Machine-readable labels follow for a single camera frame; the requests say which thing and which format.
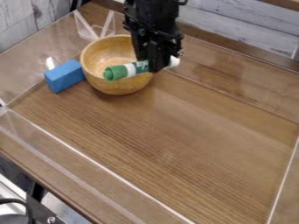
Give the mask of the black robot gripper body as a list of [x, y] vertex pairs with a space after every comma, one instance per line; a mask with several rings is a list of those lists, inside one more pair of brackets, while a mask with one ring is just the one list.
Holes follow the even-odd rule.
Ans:
[[176, 25], [180, 7], [188, 0], [125, 0], [124, 27], [134, 44], [150, 39], [177, 43], [182, 33]]

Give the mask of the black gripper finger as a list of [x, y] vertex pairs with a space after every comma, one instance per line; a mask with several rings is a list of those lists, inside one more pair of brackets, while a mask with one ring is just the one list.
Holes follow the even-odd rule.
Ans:
[[180, 45], [172, 41], [149, 41], [148, 46], [148, 66], [149, 72], [157, 73], [166, 67], [180, 65]]
[[148, 42], [148, 32], [144, 28], [133, 25], [130, 27], [130, 38], [134, 48], [134, 56], [138, 61], [148, 59], [146, 42]]

